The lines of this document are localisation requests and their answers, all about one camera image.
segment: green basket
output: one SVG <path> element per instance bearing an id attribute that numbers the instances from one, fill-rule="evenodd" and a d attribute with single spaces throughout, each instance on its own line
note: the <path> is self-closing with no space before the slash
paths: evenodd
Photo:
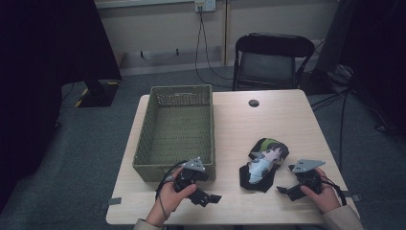
<path id="1" fill-rule="evenodd" d="M 175 163 L 196 157 L 215 180 L 211 86 L 152 87 L 134 170 L 145 182 L 157 182 Z"/>

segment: table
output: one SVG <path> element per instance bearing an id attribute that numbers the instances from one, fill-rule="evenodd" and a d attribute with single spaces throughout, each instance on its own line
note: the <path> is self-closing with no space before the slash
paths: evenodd
<path id="1" fill-rule="evenodd" d="M 121 203 L 110 205 L 106 220 L 110 224 L 134 224 L 144 219 L 154 203 L 157 183 L 146 183 L 132 168 L 148 95 L 141 98 L 128 138 L 112 198 Z M 250 100 L 259 101 L 251 107 Z M 343 177 L 329 151 L 327 142 L 301 90 L 214 92 L 214 138 L 216 181 L 198 182 L 208 194 L 222 196 L 218 204 L 205 208 L 184 200 L 166 224 L 317 224 L 323 220 L 307 197 L 290 201 L 276 186 L 290 188 L 298 183 L 287 166 L 299 159 L 324 160 L 321 168 L 343 191 Z M 239 167 L 248 161 L 248 152 L 261 138 L 285 143 L 289 155 L 277 170 L 268 192 L 246 191 L 239 186 Z M 347 202 L 356 210 L 351 198 Z"/>

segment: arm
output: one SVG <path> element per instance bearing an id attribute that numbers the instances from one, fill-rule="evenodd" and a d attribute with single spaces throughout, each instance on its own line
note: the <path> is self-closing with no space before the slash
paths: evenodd
<path id="1" fill-rule="evenodd" d="M 182 169 L 177 169 L 172 177 L 176 178 Z M 138 219 L 134 229 L 161 229 L 164 222 L 169 218 L 170 214 L 175 211 L 180 202 L 191 195 L 196 190 L 196 185 L 191 184 L 179 193 L 173 189 L 173 182 L 167 182 L 162 187 L 161 193 L 155 200 L 151 211 L 145 220 Z"/>
<path id="2" fill-rule="evenodd" d="M 321 176 L 322 180 L 327 181 L 324 171 L 320 169 L 315 170 Z M 315 194 L 306 186 L 301 186 L 301 190 L 313 200 L 320 211 L 322 211 L 328 229 L 364 229 L 361 221 L 351 207 L 348 205 L 342 207 L 340 205 L 337 195 L 330 185 L 323 183 L 322 192 L 319 195 Z"/>

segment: black round hole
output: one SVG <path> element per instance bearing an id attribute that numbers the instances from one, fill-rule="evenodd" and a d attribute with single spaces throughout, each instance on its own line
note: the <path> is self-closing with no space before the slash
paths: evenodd
<path id="1" fill-rule="evenodd" d="M 250 100 L 250 102 L 248 102 L 248 104 L 251 107 L 258 107 L 259 106 L 259 102 L 257 100 Z"/>

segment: beige sleeve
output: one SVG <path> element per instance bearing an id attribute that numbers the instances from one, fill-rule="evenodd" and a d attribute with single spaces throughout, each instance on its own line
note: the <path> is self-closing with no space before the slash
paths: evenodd
<path id="1" fill-rule="evenodd" d="M 146 223 L 143 219 L 138 219 L 135 223 L 134 230 L 161 230 L 162 228 L 152 226 Z"/>
<path id="2" fill-rule="evenodd" d="M 364 229 L 358 215 L 349 205 L 334 209 L 323 214 L 328 229 L 330 230 L 360 230 Z"/>

